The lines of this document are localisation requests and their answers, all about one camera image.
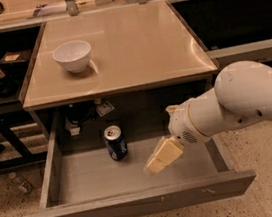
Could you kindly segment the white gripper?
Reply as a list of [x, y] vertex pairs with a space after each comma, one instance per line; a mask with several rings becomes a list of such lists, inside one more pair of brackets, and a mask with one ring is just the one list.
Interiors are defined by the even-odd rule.
[[173, 137], [161, 137], [143, 168], [146, 174], [155, 175], [162, 172], [182, 155], [184, 145], [195, 145], [210, 140], [210, 137], [201, 133], [191, 120], [192, 101], [193, 98], [190, 98], [179, 105], [166, 107], [170, 117], [168, 130]]

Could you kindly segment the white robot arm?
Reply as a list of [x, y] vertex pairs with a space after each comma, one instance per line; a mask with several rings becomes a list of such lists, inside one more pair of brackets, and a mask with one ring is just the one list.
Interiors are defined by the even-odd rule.
[[212, 89], [166, 110], [171, 135], [162, 137], [148, 158], [143, 169], [149, 175], [172, 164], [186, 146], [259, 121], [272, 122], [272, 68], [248, 60], [234, 62], [219, 72]]

